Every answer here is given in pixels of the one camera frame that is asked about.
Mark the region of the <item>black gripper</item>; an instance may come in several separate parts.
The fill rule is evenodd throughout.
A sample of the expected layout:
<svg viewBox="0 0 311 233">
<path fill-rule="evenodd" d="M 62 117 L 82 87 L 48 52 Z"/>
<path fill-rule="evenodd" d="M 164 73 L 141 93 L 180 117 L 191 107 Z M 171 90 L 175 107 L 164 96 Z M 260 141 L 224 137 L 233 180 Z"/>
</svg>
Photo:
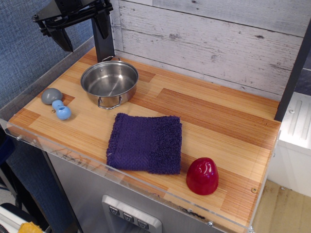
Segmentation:
<svg viewBox="0 0 311 233">
<path fill-rule="evenodd" d="M 103 39 L 109 37 L 109 14 L 113 10 L 108 0 L 51 0 L 48 5 L 32 17 L 33 22 L 43 29 L 64 51 L 73 52 L 73 46 L 65 29 L 94 18 Z"/>
</svg>

